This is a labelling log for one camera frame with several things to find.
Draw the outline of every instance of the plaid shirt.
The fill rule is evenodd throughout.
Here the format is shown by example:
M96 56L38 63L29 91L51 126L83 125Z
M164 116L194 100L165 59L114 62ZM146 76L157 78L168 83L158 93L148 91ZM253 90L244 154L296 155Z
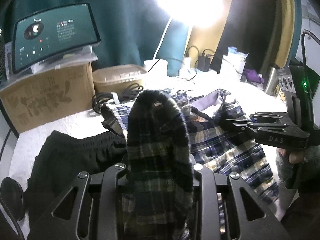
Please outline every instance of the plaid shirt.
M167 94L145 90L125 123L130 170L127 186L133 189L123 195L125 238L187 239L193 169L181 110Z
M191 96L191 91L164 92L170 94L183 113L191 153L197 163L202 163L220 174L238 172L266 203L277 199L278 187L261 145L245 133L225 131L220 127L224 119L249 120L230 92L217 90L218 101L221 104L211 116L192 106L192 103L201 97ZM131 109L109 104L103 109L103 126L127 139L128 116Z

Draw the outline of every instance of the screw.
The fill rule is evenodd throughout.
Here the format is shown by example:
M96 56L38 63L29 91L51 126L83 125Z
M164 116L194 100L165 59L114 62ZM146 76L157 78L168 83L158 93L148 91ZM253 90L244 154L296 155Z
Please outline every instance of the screw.
M86 171L81 171L79 174L78 174L78 178L79 179L84 179L86 177L88 177L88 173Z
M124 165L124 163L117 163L117 164L115 165L115 167L116 167L117 170L122 170L122 169L125 168L125 165Z
M239 179L240 178L240 174L237 172L232 172L230 173L230 177L233 179Z
M196 171L200 171L200 170L203 169L203 166L202 166L202 164L197 163L197 164L193 165L193 168L194 168Z

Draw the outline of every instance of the white bed sheet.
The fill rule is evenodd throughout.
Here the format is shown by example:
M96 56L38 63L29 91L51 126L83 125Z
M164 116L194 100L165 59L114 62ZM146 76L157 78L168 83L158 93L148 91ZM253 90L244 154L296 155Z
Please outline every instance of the white bed sheet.
M208 94L218 87L222 87L235 95L240 106L247 114L271 111L286 112L286 105L281 100L268 96L263 91L247 83L228 83L221 81L215 71L198 73L196 78L190 82L182 83L181 81L177 81L177 79L166 81L165 86L167 87L169 87L169 84L172 85L172 83L175 83L175 85L172 85L172 87L174 87L179 83L180 85L183 85L183 88L181 89L199 90L200 88L204 94ZM158 89L159 87L150 86L148 88ZM34 159L39 154L46 138L52 131L56 130L74 138L83 139L105 132L106 129L101 124L102 121L103 117L101 115L96 114L93 110L87 110L21 133L13 153L9 177L17 180L21 184L23 190L26 190L28 187L27 180L31 176ZM266 158L271 166L275 179L279 181L276 168L276 149L265 145L263 145L262 148L266 154ZM281 202L277 200L274 210L278 219L281 219L284 215L294 194L295 192L283 188L280 190L279 198L283 199L283 203L281 204ZM26 215L19 224L26 237L29 233L28 216Z

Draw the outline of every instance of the black power adapter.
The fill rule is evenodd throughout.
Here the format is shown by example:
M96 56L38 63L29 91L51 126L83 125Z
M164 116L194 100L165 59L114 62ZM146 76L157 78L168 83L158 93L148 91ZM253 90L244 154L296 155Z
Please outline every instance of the black power adapter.
M197 69L203 72L208 72L210 67L210 61L211 59L208 56L199 56Z

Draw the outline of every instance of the monitor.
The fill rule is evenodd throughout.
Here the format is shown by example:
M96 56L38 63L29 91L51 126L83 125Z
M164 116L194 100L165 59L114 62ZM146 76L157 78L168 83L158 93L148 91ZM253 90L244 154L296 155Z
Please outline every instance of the monitor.
M36 12L19 20L12 42L12 72L35 63L100 42L88 3Z

